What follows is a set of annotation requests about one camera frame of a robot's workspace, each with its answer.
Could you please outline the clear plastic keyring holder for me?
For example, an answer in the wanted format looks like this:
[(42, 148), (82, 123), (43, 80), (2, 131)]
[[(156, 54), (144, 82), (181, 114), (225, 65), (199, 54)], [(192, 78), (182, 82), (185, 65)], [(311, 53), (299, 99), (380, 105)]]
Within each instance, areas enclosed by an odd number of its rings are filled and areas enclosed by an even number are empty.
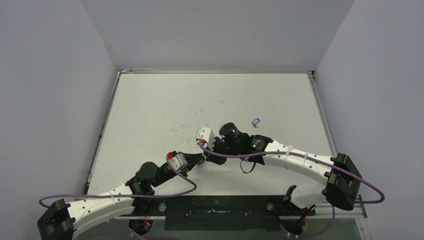
[(207, 157), (205, 155), (202, 155), (201, 157), (199, 157), (198, 161), (196, 162), (196, 164), (198, 166), (202, 165), (203, 163), (205, 163), (207, 160)]

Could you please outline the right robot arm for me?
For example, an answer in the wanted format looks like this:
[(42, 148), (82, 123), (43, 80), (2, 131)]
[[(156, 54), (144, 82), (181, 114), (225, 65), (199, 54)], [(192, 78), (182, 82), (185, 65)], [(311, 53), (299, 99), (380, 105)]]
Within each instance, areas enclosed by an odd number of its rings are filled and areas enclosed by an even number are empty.
[(196, 141), (205, 147), (208, 161), (223, 164), (229, 158), (245, 159), (254, 164), (280, 167), (312, 179), (309, 185), (291, 185), (284, 195), (282, 207), (290, 215), (318, 204), (353, 210), (361, 174), (351, 158), (309, 154), (263, 135), (241, 132), (229, 122), (215, 136), (210, 128), (198, 129)]

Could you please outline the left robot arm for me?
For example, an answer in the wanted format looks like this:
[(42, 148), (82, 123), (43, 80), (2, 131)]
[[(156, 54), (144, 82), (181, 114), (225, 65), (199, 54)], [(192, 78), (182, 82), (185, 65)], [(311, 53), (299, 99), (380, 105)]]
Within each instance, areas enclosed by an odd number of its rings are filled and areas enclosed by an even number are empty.
[(88, 229), (120, 216), (144, 215), (158, 198), (155, 187), (176, 176), (187, 177), (202, 163), (202, 153), (169, 152), (161, 166), (148, 161), (127, 182), (100, 195), (86, 195), (76, 201), (59, 199), (47, 207), (37, 221), (43, 240), (72, 240)]

